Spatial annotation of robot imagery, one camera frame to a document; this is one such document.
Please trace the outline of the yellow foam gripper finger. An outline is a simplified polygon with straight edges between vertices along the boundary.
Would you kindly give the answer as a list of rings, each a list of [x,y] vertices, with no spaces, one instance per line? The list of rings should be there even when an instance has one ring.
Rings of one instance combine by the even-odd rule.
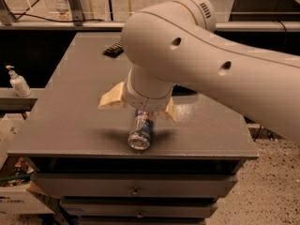
[[[109,92],[105,93],[98,104],[98,107],[104,109],[125,108],[126,101],[123,97],[124,83],[120,82],[113,87]]]
[[[177,122],[177,115],[176,115],[176,110],[174,107],[174,102],[173,99],[170,98],[170,101],[166,108],[163,111],[158,111],[157,112],[157,117],[172,123]]]

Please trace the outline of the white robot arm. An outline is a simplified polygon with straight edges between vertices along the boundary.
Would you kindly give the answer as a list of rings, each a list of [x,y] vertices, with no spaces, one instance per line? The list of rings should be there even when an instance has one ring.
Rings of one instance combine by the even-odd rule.
[[[174,118],[175,85],[199,92],[295,143],[300,57],[215,35],[209,0],[170,0],[133,14],[121,33],[132,67],[100,107],[129,104]]]

